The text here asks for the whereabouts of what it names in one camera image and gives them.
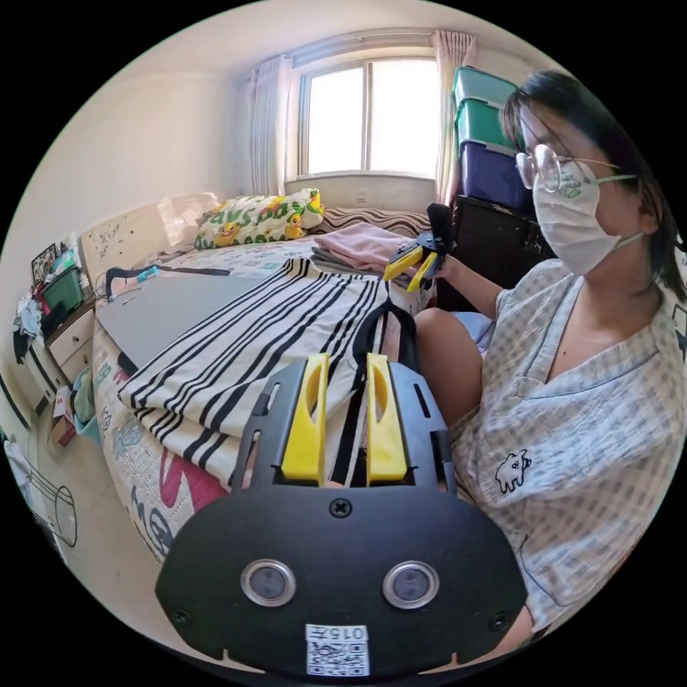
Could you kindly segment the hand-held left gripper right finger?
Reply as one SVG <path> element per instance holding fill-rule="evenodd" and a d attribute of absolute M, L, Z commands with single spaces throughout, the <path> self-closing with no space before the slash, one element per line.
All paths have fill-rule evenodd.
<path fill-rule="evenodd" d="M 403 481 L 408 464 L 391 367 L 385 355 L 368 354 L 368 481 Z"/>

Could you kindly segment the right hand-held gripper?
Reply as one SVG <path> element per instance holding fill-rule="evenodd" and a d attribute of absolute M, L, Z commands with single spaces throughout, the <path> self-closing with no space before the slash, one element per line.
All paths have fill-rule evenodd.
<path fill-rule="evenodd" d="M 398 249 L 387 263 L 383 280 L 392 281 L 402 273 L 413 268 L 412 277 L 406 291 L 415 293 L 431 283 L 441 268 L 444 258 L 455 247 L 451 239 L 436 238 L 432 233 L 422 233 L 414 241 Z"/>

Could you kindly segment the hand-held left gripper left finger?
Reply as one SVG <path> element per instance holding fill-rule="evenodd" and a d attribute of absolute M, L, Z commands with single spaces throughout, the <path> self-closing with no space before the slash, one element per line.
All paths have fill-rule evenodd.
<path fill-rule="evenodd" d="M 308 357 L 298 374 L 296 399 L 281 462 L 290 481 L 324 481 L 329 355 Z"/>

